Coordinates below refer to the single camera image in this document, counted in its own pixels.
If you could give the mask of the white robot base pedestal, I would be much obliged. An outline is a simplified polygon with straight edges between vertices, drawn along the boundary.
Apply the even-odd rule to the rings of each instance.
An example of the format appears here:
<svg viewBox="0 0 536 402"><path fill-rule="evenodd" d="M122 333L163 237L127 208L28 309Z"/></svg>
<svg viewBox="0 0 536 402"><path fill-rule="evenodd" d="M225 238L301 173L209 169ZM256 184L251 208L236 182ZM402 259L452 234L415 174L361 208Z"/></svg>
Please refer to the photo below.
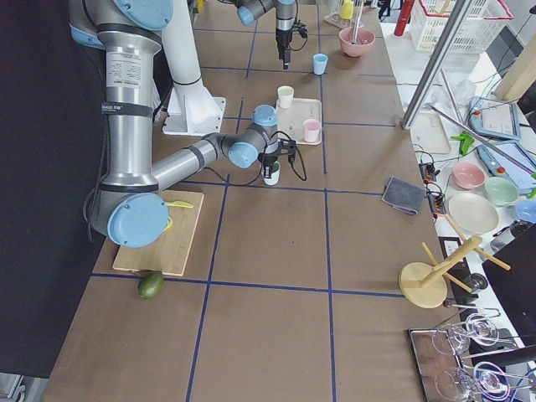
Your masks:
<svg viewBox="0 0 536 402"><path fill-rule="evenodd" d="M212 96L204 86L185 1L173 2L173 16L162 31L162 44L173 80L163 132L178 136L218 132L226 99Z"/></svg>

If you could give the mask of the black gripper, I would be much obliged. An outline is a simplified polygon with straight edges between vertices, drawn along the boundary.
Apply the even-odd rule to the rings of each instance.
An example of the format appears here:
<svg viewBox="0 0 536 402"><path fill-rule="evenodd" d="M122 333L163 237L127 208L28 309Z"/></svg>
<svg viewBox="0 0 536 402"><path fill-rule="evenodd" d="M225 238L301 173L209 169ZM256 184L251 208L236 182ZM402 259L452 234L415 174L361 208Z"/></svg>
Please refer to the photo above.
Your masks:
<svg viewBox="0 0 536 402"><path fill-rule="evenodd" d="M282 69L288 70L291 62L290 43L292 39L292 31L290 29L276 30L276 44L279 52L279 59L282 62Z"/></svg>
<svg viewBox="0 0 536 402"><path fill-rule="evenodd" d="M278 160L278 157L279 152L263 152L260 154L260 162L263 167L263 178L271 178L272 166Z"/></svg>

